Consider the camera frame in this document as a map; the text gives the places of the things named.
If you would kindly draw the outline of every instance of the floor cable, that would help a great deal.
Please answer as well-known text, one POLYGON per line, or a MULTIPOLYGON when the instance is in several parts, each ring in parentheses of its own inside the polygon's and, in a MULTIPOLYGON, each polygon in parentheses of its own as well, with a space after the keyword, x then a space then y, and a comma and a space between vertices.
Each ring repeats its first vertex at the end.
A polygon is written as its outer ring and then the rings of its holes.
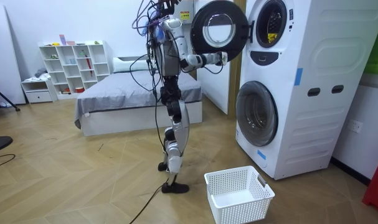
POLYGON ((150 197, 150 199, 147 201, 146 205, 144 205, 144 207, 140 210, 140 212, 134 217, 134 219, 132 219, 131 222, 129 222, 129 224, 132 224, 139 216, 140 214, 145 210, 145 208, 147 207, 147 205, 149 205, 150 201, 156 196, 156 194, 158 193, 158 191, 160 190, 160 188, 162 187, 163 185, 159 186, 156 191, 154 192, 154 194, 150 197))
POLYGON ((6 154, 6 155, 1 155, 1 156, 0 156, 0 158, 1 158, 1 157, 5 157, 5 156, 12 156, 12 158, 11 158, 11 159, 9 159, 9 160, 8 160, 8 161, 6 161, 6 162, 3 162, 3 163, 1 163, 1 164, 0 164, 0 166, 1 166, 1 165, 3 165, 3 164, 7 164, 8 162, 10 162, 10 161, 12 161, 12 160, 13 160, 14 158, 16 158, 16 155, 15 155, 15 154, 6 154))

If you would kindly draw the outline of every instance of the yellow label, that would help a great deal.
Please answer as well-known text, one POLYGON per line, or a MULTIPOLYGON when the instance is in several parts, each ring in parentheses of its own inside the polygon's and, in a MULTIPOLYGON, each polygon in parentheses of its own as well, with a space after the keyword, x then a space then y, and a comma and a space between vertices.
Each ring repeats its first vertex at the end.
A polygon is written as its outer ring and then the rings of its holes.
POLYGON ((181 11, 181 20, 188 20, 190 19, 190 12, 189 11, 181 11))

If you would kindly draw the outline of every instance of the small nightstand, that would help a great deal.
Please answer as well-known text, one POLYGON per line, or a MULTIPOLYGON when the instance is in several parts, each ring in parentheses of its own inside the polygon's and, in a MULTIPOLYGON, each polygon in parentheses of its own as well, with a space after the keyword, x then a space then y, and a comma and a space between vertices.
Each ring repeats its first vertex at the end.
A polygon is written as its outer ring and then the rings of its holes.
POLYGON ((29 103, 55 102, 57 95, 50 80, 21 83, 29 103))

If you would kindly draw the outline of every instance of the herringbone floor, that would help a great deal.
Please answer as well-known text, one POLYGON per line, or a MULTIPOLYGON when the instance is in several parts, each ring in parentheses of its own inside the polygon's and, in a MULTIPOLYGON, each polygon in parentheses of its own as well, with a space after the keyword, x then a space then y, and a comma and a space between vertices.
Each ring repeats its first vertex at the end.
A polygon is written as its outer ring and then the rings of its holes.
MULTIPOLYGON (((17 155, 0 167, 0 224, 129 223, 166 180, 156 168, 155 129, 85 138, 73 125, 74 103, 0 109, 0 135, 14 139, 0 155, 17 155)), ((178 178, 190 192, 158 193, 136 223, 213 223, 204 173, 246 165, 260 171, 234 134, 235 122, 205 99, 204 122, 191 126, 178 178)), ((279 181, 262 175, 276 197, 257 223, 378 224, 378 210, 361 203, 366 187, 334 166, 279 181)))

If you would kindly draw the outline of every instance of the blue tape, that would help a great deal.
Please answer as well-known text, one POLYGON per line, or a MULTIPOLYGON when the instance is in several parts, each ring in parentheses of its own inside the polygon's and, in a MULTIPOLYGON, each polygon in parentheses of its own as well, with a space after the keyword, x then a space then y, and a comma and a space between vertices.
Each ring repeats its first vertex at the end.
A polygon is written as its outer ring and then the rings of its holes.
POLYGON ((263 153, 262 153, 261 151, 258 150, 257 153, 258 153, 258 155, 259 155, 260 157, 262 157, 262 159, 265 159, 265 160, 266 160, 266 156, 263 155, 263 153))
POLYGON ((303 71, 303 68, 298 68, 296 70, 296 77, 295 77, 294 86, 300 85, 300 83, 301 83, 301 77, 302 77, 302 71, 303 71))

